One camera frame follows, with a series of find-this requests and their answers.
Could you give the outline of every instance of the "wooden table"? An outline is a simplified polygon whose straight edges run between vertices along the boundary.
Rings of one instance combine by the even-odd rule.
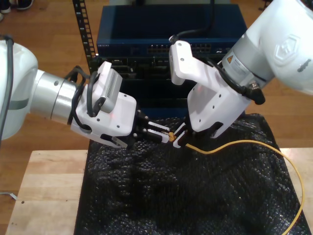
[[[313,230],[313,148],[285,148],[304,181],[304,213]],[[86,163],[86,150],[34,151],[31,154],[7,235],[72,235]],[[301,200],[292,166],[290,176]]]

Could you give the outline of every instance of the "yellow cable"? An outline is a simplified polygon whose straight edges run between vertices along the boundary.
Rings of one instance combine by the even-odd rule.
[[[288,158],[285,154],[283,154],[282,152],[280,152],[279,150],[277,150],[276,148],[266,144],[266,143],[263,143],[263,142],[259,142],[259,141],[252,141],[252,140],[242,140],[242,141],[233,141],[233,142],[229,142],[229,143],[226,143],[224,145],[222,145],[221,147],[218,147],[217,149],[214,149],[214,150],[211,150],[211,151],[203,151],[201,149],[198,149],[197,147],[195,146],[192,146],[190,144],[186,144],[186,147],[188,148],[191,148],[193,150],[196,150],[197,152],[199,153],[203,153],[203,154],[212,154],[212,153],[216,153],[218,151],[220,151],[221,149],[227,147],[227,146],[230,146],[230,145],[233,145],[233,144],[237,144],[237,143],[257,143],[257,144],[260,144],[260,145],[263,145],[267,148],[270,148],[271,150],[275,151],[276,153],[280,154],[281,156],[283,156],[284,158],[287,159],[288,162],[290,162],[290,164],[293,166],[293,168],[295,169],[295,172],[297,173],[298,177],[299,177],[299,180],[300,180],[300,184],[301,184],[301,189],[302,189],[302,200],[301,200],[301,205],[300,205],[300,208],[299,208],[299,211],[297,213],[297,215],[295,216],[295,218],[293,219],[292,223],[289,225],[289,227],[286,229],[286,231],[284,231],[284,233],[282,235],[286,235],[291,229],[292,227],[294,226],[294,224],[296,223],[297,219],[299,218],[300,216],[300,213],[302,211],[302,208],[303,208],[303,203],[304,203],[304,187],[303,187],[303,182],[302,182],[302,178],[301,178],[301,175],[299,173],[299,171],[297,170],[297,168],[295,167],[295,165],[293,164],[293,162],[290,160],[290,158]]]

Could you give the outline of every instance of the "wooden floor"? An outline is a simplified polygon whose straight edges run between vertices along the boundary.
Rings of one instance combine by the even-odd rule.
[[[93,38],[96,39],[101,9],[108,0],[86,0]],[[260,15],[261,0],[238,3],[247,26]],[[35,0],[25,12],[12,11],[0,23],[0,33],[10,33],[16,43],[29,48],[39,68],[64,76],[75,65],[88,71],[71,0]],[[281,147],[313,147],[313,96],[290,90],[274,80],[264,89],[266,103],[251,105],[248,113],[263,114]],[[87,149],[89,141],[68,126],[29,115],[21,131],[3,141],[0,151],[0,191],[18,194],[33,150]],[[0,235],[4,234],[14,201],[0,196]]]

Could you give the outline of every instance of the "logo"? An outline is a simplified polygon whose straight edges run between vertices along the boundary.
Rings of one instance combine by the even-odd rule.
[[[308,66],[309,62],[311,62],[311,59],[308,59],[303,65],[300,66],[300,68],[298,68],[298,72],[302,72],[303,70],[305,70],[305,68]]]
[[[281,44],[276,45],[274,58],[280,64],[287,63],[297,52],[299,38],[289,35]]]

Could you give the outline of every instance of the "black cable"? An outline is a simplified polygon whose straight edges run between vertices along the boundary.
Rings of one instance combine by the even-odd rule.
[[[79,120],[79,118],[77,116],[77,113],[76,113],[76,109],[77,109],[77,106],[78,106],[79,98],[80,98],[80,96],[83,93],[85,82],[86,82],[86,79],[83,77],[81,83],[78,85],[78,87],[77,87],[77,89],[76,89],[76,91],[74,93],[74,96],[73,96],[73,99],[72,99],[71,114],[72,114],[73,118],[75,119],[75,121],[77,122],[77,125],[80,128],[82,128],[84,130],[87,130],[87,131],[91,131],[90,126],[83,124]]]
[[[2,140],[2,134],[4,130],[4,124],[6,115],[9,109],[11,94],[13,89],[13,44],[14,41],[10,36],[3,37],[6,40],[7,44],[7,81],[6,88],[4,92],[3,105],[0,113],[0,146]]]
[[[240,86],[238,83],[236,83],[231,77],[228,76],[228,74],[213,60],[207,59],[207,61],[203,61],[205,64],[214,66],[218,72],[220,73],[222,79],[226,82],[227,85],[229,85],[234,91],[236,91],[239,94],[245,95],[247,92],[247,87]]]
[[[89,117],[94,118],[96,116],[96,113],[93,111],[92,107],[92,91],[93,91],[93,86],[96,82],[98,72],[94,71],[89,80],[88,88],[87,88],[87,114]]]
[[[189,37],[189,36],[197,36],[201,35],[203,33],[209,33],[215,23],[215,0],[210,0],[210,6],[211,6],[211,20],[210,25],[207,28],[200,28],[200,29],[192,29],[188,31],[180,32],[173,36],[172,38],[172,44],[174,44],[176,41],[180,40],[183,37]]]
[[[91,131],[90,126],[83,124],[80,119],[77,116],[76,113],[76,109],[79,103],[79,98],[82,95],[83,91],[84,91],[84,84],[86,82],[87,79],[89,79],[89,75],[87,75],[80,66],[75,66],[71,72],[69,72],[64,79],[68,80],[70,78],[70,80],[72,82],[77,82],[77,75],[80,74],[82,76],[82,81],[81,83],[78,85],[78,87],[76,88],[76,91],[74,93],[73,99],[72,99],[72,107],[71,107],[71,116],[72,118],[75,119],[77,125],[87,131]]]

